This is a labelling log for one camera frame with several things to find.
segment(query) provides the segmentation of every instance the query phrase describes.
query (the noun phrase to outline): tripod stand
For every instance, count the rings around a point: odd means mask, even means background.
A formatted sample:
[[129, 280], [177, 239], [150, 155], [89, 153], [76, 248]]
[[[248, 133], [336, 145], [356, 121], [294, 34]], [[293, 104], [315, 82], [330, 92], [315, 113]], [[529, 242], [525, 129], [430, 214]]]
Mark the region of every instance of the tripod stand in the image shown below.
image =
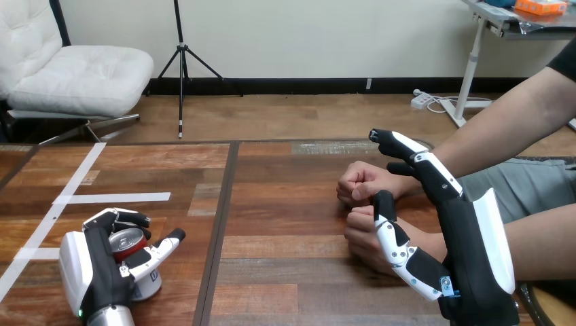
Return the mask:
[[[164, 75], [166, 70], [168, 70], [168, 67], [172, 64], [172, 61], [174, 61], [176, 56], [178, 54], [180, 54], [180, 97], [179, 97], [179, 100], [180, 100], [180, 114], [179, 114], [180, 122], [178, 125], [178, 138], [182, 138], [182, 118], [183, 118], [182, 105], [184, 104], [184, 85], [190, 83], [190, 78], [188, 77], [188, 69], [186, 66], [186, 52], [190, 53], [190, 55], [192, 55], [199, 63], [204, 65], [204, 67], [206, 67], [210, 72], [212, 72], [214, 75], [216, 75], [216, 77], [218, 77], [220, 82], [224, 81], [224, 77], [220, 76], [220, 74], [218, 74], [216, 72], [216, 70], [214, 70], [214, 69], [212, 69], [212, 67], [208, 66], [207, 63], [205, 63], [202, 59], [200, 59], [199, 56], [197, 56], [194, 52], [192, 52], [190, 50], [190, 48], [186, 44], [184, 44], [184, 38], [182, 37], [182, 25], [180, 23], [180, 7], [178, 6], [178, 0], [174, 0], [174, 11], [176, 12], [176, 26], [178, 28], [179, 44], [176, 47], [176, 51], [172, 55], [172, 58], [170, 58], [170, 60], [168, 61], [168, 63], [166, 64], [166, 66], [164, 67], [164, 69], [162, 70], [160, 75], [158, 76], [158, 82], [160, 83], [162, 76]], [[242, 94], [242, 92], [238, 88], [236, 88], [236, 86], [234, 84], [230, 83], [230, 85], [232, 85], [235, 93], [239, 94], [240, 97], [244, 96], [244, 94]]]

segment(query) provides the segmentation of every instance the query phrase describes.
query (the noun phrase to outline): orange box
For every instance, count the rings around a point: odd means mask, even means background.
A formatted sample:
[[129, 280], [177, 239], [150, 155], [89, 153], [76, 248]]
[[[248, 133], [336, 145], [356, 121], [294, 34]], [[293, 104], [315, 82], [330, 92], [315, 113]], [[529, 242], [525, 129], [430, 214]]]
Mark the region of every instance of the orange box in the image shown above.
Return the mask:
[[518, 10], [544, 16], [561, 15], [566, 11], [568, 4], [559, 0], [516, 0], [514, 7]]

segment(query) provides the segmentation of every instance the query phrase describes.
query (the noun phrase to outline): can lid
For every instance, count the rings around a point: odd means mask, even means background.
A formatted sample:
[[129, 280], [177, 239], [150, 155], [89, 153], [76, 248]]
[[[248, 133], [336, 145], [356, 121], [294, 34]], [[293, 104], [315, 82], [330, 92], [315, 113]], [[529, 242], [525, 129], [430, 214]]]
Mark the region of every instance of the can lid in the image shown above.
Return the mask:
[[118, 251], [123, 251], [135, 246], [144, 237], [144, 232], [139, 228], [125, 229], [115, 234], [112, 234], [108, 240], [110, 241], [110, 247], [112, 247], [112, 252], [117, 253]]

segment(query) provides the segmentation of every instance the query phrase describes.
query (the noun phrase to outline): tripod leg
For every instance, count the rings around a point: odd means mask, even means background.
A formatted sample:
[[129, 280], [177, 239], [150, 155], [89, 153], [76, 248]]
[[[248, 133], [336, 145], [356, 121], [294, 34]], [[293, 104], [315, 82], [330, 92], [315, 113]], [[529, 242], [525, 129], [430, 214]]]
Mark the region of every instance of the tripod leg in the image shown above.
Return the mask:
[[184, 96], [183, 96], [183, 87], [184, 87], [184, 78], [182, 76], [183, 72], [184, 72], [184, 52], [181, 53], [180, 55], [180, 122], [178, 125], [178, 138], [181, 139], [182, 138], [182, 104], [184, 102]]
[[[211, 71], [214, 75], [216, 75], [216, 77], [218, 77], [221, 82], [224, 82], [224, 77], [220, 76], [220, 74], [218, 74], [216, 72], [216, 70], [212, 69], [212, 67], [208, 66], [207, 63], [202, 61], [202, 59], [200, 59], [199, 56], [195, 55], [194, 52], [192, 52], [189, 48], [187, 48], [186, 51], [188, 51], [188, 53], [190, 53], [196, 60], [198, 60], [199, 63], [203, 64], [204, 67], [208, 68], [209, 71]], [[244, 97], [244, 94], [236, 87], [236, 85], [234, 85], [234, 83], [231, 83], [229, 81], [227, 81], [226, 83], [230, 84], [232, 86], [232, 88], [234, 89], [235, 93], [240, 95], [240, 97]]]
[[190, 83], [190, 78], [188, 77], [188, 66], [186, 65], [186, 53], [182, 52], [182, 56], [184, 57], [184, 79], [186, 83]]
[[162, 72], [159, 74], [158, 79], [162, 78], [162, 76], [164, 75], [164, 73], [166, 72], [166, 70], [168, 70], [168, 67], [172, 64], [172, 61], [174, 61], [174, 58], [176, 58], [176, 55], [180, 52], [180, 49], [176, 49], [176, 52], [174, 52], [174, 54], [172, 55], [172, 58], [170, 58], [170, 61], [168, 61], [168, 64], [166, 64], [166, 66], [164, 67], [164, 69], [162, 70]]

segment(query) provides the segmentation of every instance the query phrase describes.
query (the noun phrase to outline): tape line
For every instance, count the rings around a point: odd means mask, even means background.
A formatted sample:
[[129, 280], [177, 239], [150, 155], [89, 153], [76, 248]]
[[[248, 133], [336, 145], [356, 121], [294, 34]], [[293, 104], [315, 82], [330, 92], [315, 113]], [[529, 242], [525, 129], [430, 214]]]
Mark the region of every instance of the tape line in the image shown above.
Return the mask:
[[[80, 166], [78, 166], [78, 169], [66, 184], [66, 187], [64, 187], [64, 189], [60, 193], [60, 196], [68, 196], [70, 198], [76, 192], [76, 190], [80, 186], [80, 183], [82, 182], [82, 180], [84, 180], [84, 177], [86, 176], [90, 168], [92, 168], [92, 165], [94, 164], [100, 153], [102, 153], [102, 150], [104, 149], [105, 146], [106, 143], [94, 144], [88, 155], [84, 158], [84, 161], [82, 161]], [[54, 226], [54, 224], [60, 217], [60, 214], [62, 214], [62, 211], [66, 207], [66, 204], [68, 204], [68, 202], [64, 201], [60, 204], [53, 204], [52, 207], [50, 207], [50, 210], [48, 211], [48, 213], [46, 213], [46, 215], [44, 216], [38, 227], [36, 227], [36, 230], [34, 231], [32, 236], [28, 239], [28, 241], [26, 241], [24, 248], [38, 249], [38, 247], [40, 247], [40, 244], [42, 243], [42, 241], [44, 241], [44, 238], [48, 235], [48, 232], [50, 232], [50, 229], [52, 229], [52, 226]], [[16, 280], [18, 279], [18, 277], [20, 276], [20, 274], [22, 273], [22, 271], [24, 270], [29, 261], [30, 259], [27, 258], [13, 260], [10, 266], [8, 266], [8, 268], [2, 275], [2, 277], [0, 277], [0, 302], [4, 300], [4, 297], [6, 296], [12, 285], [14, 285], [14, 283], [16, 282]]]
[[140, 194], [105, 194], [59, 196], [53, 204], [94, 204], [104, 202], [163, 202], [170, 199], [169, 192], [144, 192]]
[[14, 259], [58, 260], [60, 248], [21, 248]]

